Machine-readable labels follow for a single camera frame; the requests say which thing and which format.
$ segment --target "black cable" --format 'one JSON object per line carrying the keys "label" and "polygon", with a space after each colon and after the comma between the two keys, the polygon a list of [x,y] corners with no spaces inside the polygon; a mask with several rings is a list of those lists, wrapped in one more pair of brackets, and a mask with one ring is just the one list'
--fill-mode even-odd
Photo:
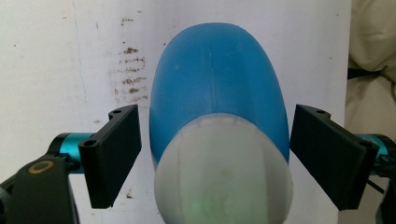
{"label": "black cable", "polygon": [[347,79],[352,79],[355,77],[367,77],[367,76],[379,77],[381,76],[381,71],[369,72],[363,69],[354,69],[354,68],[347,69]]}
{"label": "black cable", "polygon": [[393,102],[396,104],[396,87],[395,87],[396,84],[394,82],[391,82],[390,85],[391,85],[390,90],[392,91],[391,96],[392,96]]}
{"label": "black cable", "polygon": [[382,193],[382,194],[385,193],[385,190],[384,190],[384,189],[381,189],[381,187],[379,187],[379,186],[378,186],[376,183],[374,183],[373,181],[368,180],[368,181],[367,181],[367,184],[370,185],[373,189],[376,189],[378,192],[380,192],[380,193]]}

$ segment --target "round hole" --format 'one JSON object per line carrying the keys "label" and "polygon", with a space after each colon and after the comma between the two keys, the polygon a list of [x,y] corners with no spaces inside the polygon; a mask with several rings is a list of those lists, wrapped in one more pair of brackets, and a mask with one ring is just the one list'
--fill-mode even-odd
{"label": "round hole", "polygon": [[84,143],[84,146],[85,147],[91,147],[91,146],[93,146],[93,144],[95,144],[96,143],[96,140],[88,140],[88,141],[86,141],[85,143]]}

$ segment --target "blue plastic object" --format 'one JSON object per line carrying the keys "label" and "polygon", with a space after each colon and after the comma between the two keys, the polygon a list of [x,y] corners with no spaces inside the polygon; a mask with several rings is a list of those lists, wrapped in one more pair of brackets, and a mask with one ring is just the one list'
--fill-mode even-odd
{"label": "blue plastic object", "polygon": [[288,121],[275,71],[255,38],[228,23],[192,26],[166,47],[149,111],[154,166],[184,125],[211,113],[254,123],[289,160]]}

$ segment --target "dirty smudge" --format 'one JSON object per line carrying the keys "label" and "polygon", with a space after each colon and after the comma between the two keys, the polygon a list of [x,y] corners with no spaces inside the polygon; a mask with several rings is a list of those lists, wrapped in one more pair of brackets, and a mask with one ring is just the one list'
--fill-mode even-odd
{"label": "dirty smudge", "polygon": [[134,20],[132,20],[132,19],[130,19],[128,17],[123,17],[122,20],[121,20],[121,26],[123,26],[125,24],[125,22],[128,22],[128,21],[134,21]]}
{"label": "dirty smudge", "polygon": [[129,47],[113,56],[118,58],[109,74],[118,105],[147,102],[148,84],[145,76],[146,58],[136,47]]}
{"label": "dirty smudge", "polygon": [[138,52],[138,49],[128,48],[124,51],[124,54],[132,54]]}
{"label": "dirty smudge", "polygon": [[128,189],[128,193],[126,193],[126,198],[127,199],[132,199],[133,197],[132,197],[132,190],[131,189]]}

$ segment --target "black bracket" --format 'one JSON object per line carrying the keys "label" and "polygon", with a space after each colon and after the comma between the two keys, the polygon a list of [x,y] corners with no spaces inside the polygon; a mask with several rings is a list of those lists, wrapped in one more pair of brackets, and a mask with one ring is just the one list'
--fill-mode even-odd
{"label": "black bracket", "polygon": [[290,149],[339,210],[357,209],[378,146],[363,141],[323,110],[297,105]]}
{"label": "black bracket", "polygon": [[69,133],[61,133],[47,153],[0,184],[0,223],[79,223],[68,174],[81,164],[93,208],[108,208],[142,147],[137,105],[109,113],[110,121],[78,144],[81,161],[61,153]]}

